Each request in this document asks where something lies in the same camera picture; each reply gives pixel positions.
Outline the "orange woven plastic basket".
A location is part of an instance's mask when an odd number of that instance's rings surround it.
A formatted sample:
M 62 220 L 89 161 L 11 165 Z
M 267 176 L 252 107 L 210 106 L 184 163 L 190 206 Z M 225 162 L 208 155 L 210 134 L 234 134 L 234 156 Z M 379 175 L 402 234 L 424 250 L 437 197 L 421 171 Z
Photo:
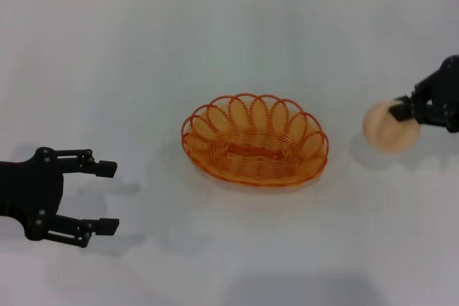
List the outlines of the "orange woven plastic basket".
M 268 188 L 319 178 L 330 148 L 321 124 L 298 103 L 251 93 L 198 107 L 181 127 L 181 146 L 214 178 Z

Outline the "beige steamed bun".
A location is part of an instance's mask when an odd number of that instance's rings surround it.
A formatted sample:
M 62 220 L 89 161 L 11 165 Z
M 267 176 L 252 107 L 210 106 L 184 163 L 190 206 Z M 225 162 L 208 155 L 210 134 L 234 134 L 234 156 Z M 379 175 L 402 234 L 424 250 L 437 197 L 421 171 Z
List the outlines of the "beige steamed bun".
M 363 134 L 375 150 L 386 154 L 398 154 L 410 149 L 420 137 L 421 126 L 414 120 L 398 122 L 389 109 L 402 104 L 399 100 L 387 100 L 373 104 L 363 119 Z

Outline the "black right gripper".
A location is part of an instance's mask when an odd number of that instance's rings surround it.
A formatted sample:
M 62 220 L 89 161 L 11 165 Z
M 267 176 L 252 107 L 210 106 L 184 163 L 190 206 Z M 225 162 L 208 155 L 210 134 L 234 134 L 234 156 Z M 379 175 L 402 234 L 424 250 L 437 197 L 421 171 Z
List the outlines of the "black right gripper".
M 415 85 L 411 95 L 389 107 L 397 122 L 415 120 L 459 133 L 459 55 L 445 59 L 439 69 Z

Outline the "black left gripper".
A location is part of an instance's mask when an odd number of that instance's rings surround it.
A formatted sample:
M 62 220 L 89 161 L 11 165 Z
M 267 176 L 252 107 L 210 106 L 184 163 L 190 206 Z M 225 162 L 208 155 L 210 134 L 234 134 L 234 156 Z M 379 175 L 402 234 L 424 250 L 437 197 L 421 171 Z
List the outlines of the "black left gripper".
M 119 219 L 56 216 L 47 225 L 62 198 L 62 172 L 113 178 L 117 168 L 116 162 L 96 161 L 90 149 L 41 147 L 26 161 L 0 161 L 0 216 L 18 221 L 31 241 L 44 239 L 85 248 L 93 234 L 113 236 Z

